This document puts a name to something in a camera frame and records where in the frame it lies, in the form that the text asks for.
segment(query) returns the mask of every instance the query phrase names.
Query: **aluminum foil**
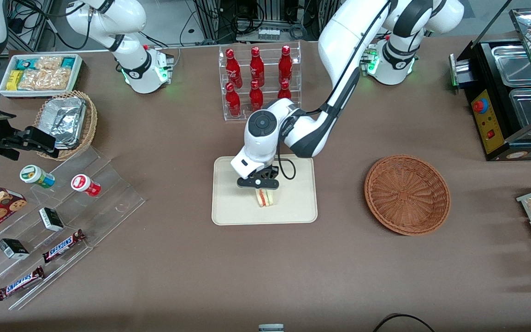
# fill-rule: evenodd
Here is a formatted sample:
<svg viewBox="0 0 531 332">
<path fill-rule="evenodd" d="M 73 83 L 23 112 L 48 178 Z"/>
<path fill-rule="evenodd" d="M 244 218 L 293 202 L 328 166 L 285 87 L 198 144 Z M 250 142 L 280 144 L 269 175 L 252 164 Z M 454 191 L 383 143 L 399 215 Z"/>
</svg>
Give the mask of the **aluminum foil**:
<svg viewBox="0 0 531 332">
<path fill-rule="evenodd" d="M 47 101 L 38 129 L 57 139 L 57 149 L 75 149 L 83 128 L 87 103 L 80 97 Z"/>
</svg>

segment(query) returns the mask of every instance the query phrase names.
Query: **emergency stop button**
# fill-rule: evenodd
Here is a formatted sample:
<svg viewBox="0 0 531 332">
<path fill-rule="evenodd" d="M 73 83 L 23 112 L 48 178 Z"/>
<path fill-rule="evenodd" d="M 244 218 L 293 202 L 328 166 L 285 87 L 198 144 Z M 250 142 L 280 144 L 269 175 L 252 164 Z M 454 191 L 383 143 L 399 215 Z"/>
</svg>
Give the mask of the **emergency stop button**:
<svg viewBox="0 0 531 332">
<path fill-rule="evenodd" d="M 478 114 L 485 114 L 487 112 L 487 109 L 489 109 L 489 101 L 485 98 L 481 98 L 478 101 L 475 101 L 472 104 L 472 110 L 477 112 Z"/>
</svg>

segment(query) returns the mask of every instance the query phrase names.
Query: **snickers bar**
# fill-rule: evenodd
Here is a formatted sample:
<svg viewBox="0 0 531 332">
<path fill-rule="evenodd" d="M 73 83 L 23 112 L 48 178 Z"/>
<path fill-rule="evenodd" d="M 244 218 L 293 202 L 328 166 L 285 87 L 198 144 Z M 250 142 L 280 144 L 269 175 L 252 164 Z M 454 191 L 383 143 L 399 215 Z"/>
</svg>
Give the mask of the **snickers bar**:
<svg viewBox="0 0 531 332">
<path fill-rule="evenodd" d="M 83 232 L 81 229 L 76 231 L 70 237 L 68 237 L 65 241 L 57 244 L 57 246 L 52 248 L 49 252 L 47 252 L 46 254 L 42 254 L 42 256 L 44 257 L 44 263 L 49 263 L 53 259 L 59 257 L 65 251 L 69 250 L 69 248 L 77 244 L 77 242 L 85 239 L 85 237 L 86 236 L 83 235 Z"/>
<path fill-rule="evenodd" d="M 46 275 L 44 275 L 44 270 L 42 269 L 42 267 L 36 267 L 36 270 L 26 275 L 22 279 L 14 282 L 13 284 L 7 287 L 0 288 L 0 301 L 3 301 L 8 296 L 11 296 L 14 292 L 21 290 L 22 288 L 28 286 L 28 284 L 34 282 L 35 280 L 44 278 L 46 278 Z"/>
</svg>

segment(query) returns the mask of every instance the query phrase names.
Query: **yellow control panel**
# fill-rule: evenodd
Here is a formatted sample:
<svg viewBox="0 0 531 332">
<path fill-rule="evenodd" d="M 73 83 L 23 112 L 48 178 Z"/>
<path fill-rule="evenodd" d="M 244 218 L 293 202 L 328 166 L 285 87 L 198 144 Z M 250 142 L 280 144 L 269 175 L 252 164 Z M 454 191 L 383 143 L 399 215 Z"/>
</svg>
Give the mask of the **yellow control panel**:
<svg viewBox="0 0 531 332">
<path fill-rule="evenodd" d="M 474 120 L 477 122 L 478 131 L 480 132 L 485 151 L 488 154 L 492 153 L 501 147 L 501 145 L 505 144 L 505 140 L 501 134 L 501 128 L 495 117 L 487 90 L 478 95 L 470 106 L 472 107 Z"/>
</svg>

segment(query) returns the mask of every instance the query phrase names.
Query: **red bottle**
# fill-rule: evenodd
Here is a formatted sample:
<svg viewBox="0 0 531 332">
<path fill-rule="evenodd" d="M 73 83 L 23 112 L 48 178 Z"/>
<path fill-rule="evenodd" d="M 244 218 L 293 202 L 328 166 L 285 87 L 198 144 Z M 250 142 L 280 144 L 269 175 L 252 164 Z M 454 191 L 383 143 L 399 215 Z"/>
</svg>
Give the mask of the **red bottle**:
<svg viewBox="0 0 531 332">
<path fill-rule="evenodd" d="M 249 92 L 251 99 L 251 109 L 253 112 L 259 111 L 264 105 L 264 94 L 260 90 L 260 84 L 257 80 L 251 81 L 251 92 Z"/>
<path fill-rule="evenodd" d="M 227 76 L 229 82 L 232 82 L 236 88 L 240 89 L 243 86 L 243 79 L 241 78 L 241 66 L 235 59 L 235 52 L 232 49 L 228 49 L 225 54 L 227 55 Z"/>
<path fill-rule="evenodd" d="M 280 92 L 278 92 L 278 99 L 288 98 L 292 99 L 292 93 L 290 92 L 290 83 L 288 80 L 283 80 L 280 84 Z"/>
<path fill-rule="evenodd" d="M 230 116 L 238 118 L 241 115 L 241 100 L 239 99 L 239 94 L 237 94 L 235 86 L 231 82 L 228 82 L 225 88 L 227 89 L 225 99 L 227 99 L 227 107 Z"/>
<path fill-rule="evenodd" d="M 253 47 L 251 49 L 251 80 L 257 80 L 260 88 L 266 83 L 266 70 L 264 69 L 264 61 L 261 59 L 260 48 Z"/>
<path fill-rule="evenodd" d="M 278 63 L 278 71 L 280 72 L 280 84 L 284 80 L 292 81 L 292 58 L 290 58 L 290 46 L 284 45 L 282 47 L 282 57 Z"/>
</svg>

